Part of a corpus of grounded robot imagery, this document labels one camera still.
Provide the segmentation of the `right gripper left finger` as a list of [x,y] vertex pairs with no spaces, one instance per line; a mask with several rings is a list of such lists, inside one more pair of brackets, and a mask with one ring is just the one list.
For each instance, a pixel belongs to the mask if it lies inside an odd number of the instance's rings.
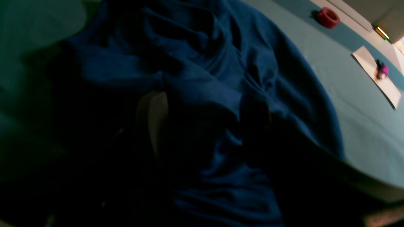
[[167,150],[169,105],[165,92],[143,95],[136,106],[136,143],[148,160],[163,161]]

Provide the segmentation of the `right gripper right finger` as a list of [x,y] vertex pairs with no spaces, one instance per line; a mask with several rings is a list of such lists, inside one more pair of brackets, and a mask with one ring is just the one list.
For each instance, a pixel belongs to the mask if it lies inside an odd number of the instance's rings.
[[247,163],[269,176],[295,166],[289,158],[316,149],[303,132],[273,113],[267,102],[248,95],[241,98],[241,134]]

